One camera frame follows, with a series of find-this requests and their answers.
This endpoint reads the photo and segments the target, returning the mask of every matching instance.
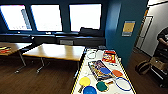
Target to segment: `wall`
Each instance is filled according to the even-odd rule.
[[[152,0],[150,0],[151,3],[149,3],[149,5],[151,4],[156,4],[159,2],[163,2],[165,0],[157,0],[157,2],[153,2]],[[153,56],[154,51],[156,49],[156,46],[158,44],[157,41],[157,34],[165,27],[168,26],[168,12],[166,12],[166,10],[168,9],[168,2],[167,3],[163,3],[163,4],[158,4],[158,5],[154,5],[154,6],[150,6],[149,11],[147,16],[153,16],[153,20],[151,23],[151,26],[149,27],[148,33],[146,35],[146,38],[144,40],[144,43],[142,44],[141,50],[146,52],[148,55]],[[149,21],[145,21],[145,25],[143,28],[147,27]],[[140,44],[142,43],[142,39],[140,38],[138,41],[138,44],[136,45],[136,47],[140,48]]]
[[[62,26],[64,32],[70,32],[70,14],[69,14],[69,5],[70,4],[102,4],[102,15],[101,15],[101,30],[105,30],[106,16],[107,16],[107,8],[108,8],[108,0],[1,0],[1,5],[7,4],[24,4],[26,6],[27,15],[29,17],[30,23],[32,25],[33,32],[23,32],[23,33],[34,33],[34,34],[45,34],[45,32],[38,32],[35,27],[35,23],[32,17],[32,13],[30,10],[30,5],[32,4],[59,4],[61,10],[61,18],[62,18]],[[4,27],[4,21],[2,17],[0,17],[0,25],[3,28],[0,28],[2,33],[17,33],[17,31],[8,31],[6,26]]]
[[[107,35],[106,33],[106,39],[107,39],[107,48],[116,50],[117,54],[119,57],[122,58],[122,64],[126,68],[129,62],[129,58],[131,56],[132,49],[134,47],[134,42],[136,40],[136,36],[138,34],[138,31],[140,29],[141,21],[143,18],[143,15],[145,13],[145,9],[147,6],[148,0],[120,0],[121,5],[119,4],[120,2],[118,0],[111,0],[110,3],[118,3],[118,7],[120,7],[120,10],[116,11],[115,8],[109,7],[109,11],[116,11],[116,13],[119,13],[119,16],[117,15],[116,18],[118,18],[118,21],[114,19],[115,17],[111,16],[110,13],[108,14],[108,19],[113,19],[115,22],[114,25],[117,24],[117,28],[115,29],[116,26],[111,26],[112,24],[109,24],[107,21],[107,26],[106,26],[106,32],[110,32]],[[125,21],[135,21],[135,26],[134,30],[132,33],[131,37],[123,37],[122,35],[122,30],[124,26]]]

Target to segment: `book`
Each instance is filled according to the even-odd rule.
[[[107,68],[101,60],[88,62],[88,66],[97,81],[112,78],[112,73],[104,74],[101,72],[101,68]]]

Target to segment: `white table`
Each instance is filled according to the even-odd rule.
[[[76,82],[74,84],[74,87],[73,87],[73,90],[72,90],[71,94],[83,94],[83,92],[81,92],[81,93],[78,92],[78,90],[81,87],[80,84],[79,84],[79,80],[82,77],[86,76],[86,74],[89,74],[89,75],[87,75],[87,77],[91,80],[90,86],[93,86],[96,89],[97,94],[136,94],[132,84],[131,84],[131,90],[130,91],[123,91],[119,87],[117,87],[115,82],[113,84],[109,85],[109,90],[108,91],[106,91],[106,92],[99,91],[96,88],[96,84],[97,84],[98,81],[94,78],[94,76],[93,76],[93,74],[92,74],[92,72],[91,72],[91,70],[90,70],[90,68],[88,66],[88,62],[89,61],[102,60],[104,51],[98,50],[95,54],[90,54],[93,51],[95,51],[95,49],[88,49],[87,50],[85,58],[84,58],[84,61],[82,63],[82,67],[80,69],[80,72],[78,74],[78,77],[76,79]],[[130,80],[129,80],[129,78],[128,78],[128,76],[127,76],[127,74],[126,74],[126,72],[125,72],[125,70],[123,68],[123,66],[121,65],[121,62],[120,62],[121,59],[119,59],[117,55],[116,55],[115,59],[116,59],[115,66],[110,65],[109,62],[103,62],[103,63],[111,71],[112,70],[119,70],[123,74],[124,78],[128,79],[128,81],[130,82]]]

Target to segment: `floor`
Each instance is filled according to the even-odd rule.
[[[132,52],[129,65],[126,72],[133,84],[137,94],[168,94],[168,88],[161,88],[160,83],[152,72],[149,71],[144,75],[139,75],[135,71],[135,66],[142,61],[149,60],[150,56],[144,54],[138,49]]]

